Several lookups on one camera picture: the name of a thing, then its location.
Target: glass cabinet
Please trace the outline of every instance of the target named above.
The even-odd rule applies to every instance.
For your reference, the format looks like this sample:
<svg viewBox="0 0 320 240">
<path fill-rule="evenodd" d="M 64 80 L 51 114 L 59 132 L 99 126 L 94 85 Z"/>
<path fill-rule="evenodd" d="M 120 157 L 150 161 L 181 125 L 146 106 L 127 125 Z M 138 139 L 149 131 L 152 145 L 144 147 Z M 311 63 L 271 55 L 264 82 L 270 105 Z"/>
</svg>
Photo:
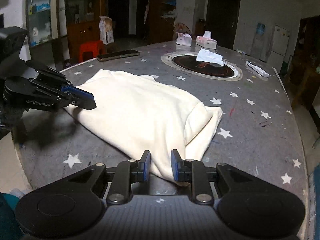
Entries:
<svg viewBox="0 0 320 240">
<path fill-rule="evenodd" d="M 26 0 L 30 47 L 58 38 L 57 0 Z"/>
</svg>

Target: smartphone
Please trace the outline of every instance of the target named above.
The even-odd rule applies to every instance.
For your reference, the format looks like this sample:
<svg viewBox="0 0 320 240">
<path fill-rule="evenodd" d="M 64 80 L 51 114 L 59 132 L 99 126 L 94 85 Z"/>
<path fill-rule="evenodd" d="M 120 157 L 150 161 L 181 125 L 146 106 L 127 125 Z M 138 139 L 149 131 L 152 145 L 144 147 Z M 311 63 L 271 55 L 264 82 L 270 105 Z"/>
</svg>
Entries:
<svg viewBox="0 0 320 240">
<path fill-rule="evenodd" d="M 103 62 L 103 61 L 108 61 L 108 60 L 117 59 L 117 58 L 132 57 L 132 56 L 139 56 L 139 55 L 140 55 L 140 52 L 134 49 L 129 49 L 129 50 L 123 50 L 123 51 L 98 55 L 96 59 L 100 62 Z"/>
</svg>

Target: white towel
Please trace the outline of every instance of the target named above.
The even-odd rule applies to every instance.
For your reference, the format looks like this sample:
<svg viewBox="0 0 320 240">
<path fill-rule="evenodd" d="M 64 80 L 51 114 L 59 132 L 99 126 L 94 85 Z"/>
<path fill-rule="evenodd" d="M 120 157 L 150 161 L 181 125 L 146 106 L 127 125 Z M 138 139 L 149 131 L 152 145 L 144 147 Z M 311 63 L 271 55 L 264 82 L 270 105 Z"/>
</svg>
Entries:
<svg viewBox="0 0 320 240">
<path fill-rule="evenodd" d="M 93 93 L 97 108 L 74 116 L 92 133 L 139 160 L 151 152 L 151 172 L 173 181 L 172 149 L 182 159 L 201 160 L 222 117 L 190 93 L 153 77 L 99 70 L 79 88 Z M 75 106 L 65 108 L 71 115 Z"/>
</svg>

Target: white refrigerator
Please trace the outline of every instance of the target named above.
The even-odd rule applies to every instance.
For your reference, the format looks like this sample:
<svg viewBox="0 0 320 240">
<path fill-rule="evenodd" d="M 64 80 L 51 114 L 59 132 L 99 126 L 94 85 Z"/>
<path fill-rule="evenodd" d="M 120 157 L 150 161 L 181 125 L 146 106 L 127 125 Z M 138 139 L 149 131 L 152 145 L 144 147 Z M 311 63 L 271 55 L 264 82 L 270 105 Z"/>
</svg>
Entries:
<svg viewBox="0 0 320 240">
<path fill-rule="evenodd" d="M 287 51 L 290 31 L 276 25 L 271 42 L 271 53 L 267 64 L 274 67 L 279 73 Z"/>
</svg>

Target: doorway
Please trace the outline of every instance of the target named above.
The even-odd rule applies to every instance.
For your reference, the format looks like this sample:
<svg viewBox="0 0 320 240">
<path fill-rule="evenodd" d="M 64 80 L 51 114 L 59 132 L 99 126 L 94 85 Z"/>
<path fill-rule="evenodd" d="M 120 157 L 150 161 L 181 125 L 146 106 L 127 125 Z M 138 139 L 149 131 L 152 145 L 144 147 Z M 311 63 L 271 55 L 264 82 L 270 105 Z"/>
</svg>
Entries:
<svg viewBox="0 0 320 240">
<path fill-rule="evenodd" d="M 115 38 L 127 37 L 129 34 L 129 2 L 130 0 L 108 0 Z"/>
<path fill-rule="evenodd" d="M 207 30 L 219 46 L 233 49 L 240 0 L 208 0 Z"/>
<path fill-rule="evenodd" d="M 136 35 L 141 39 L 145 37 L 145 32 L 147 31 L 147 25 L 145 24 L 144 18 L 148 1 L 149 0 L 137 0 Z"/>
</svg>

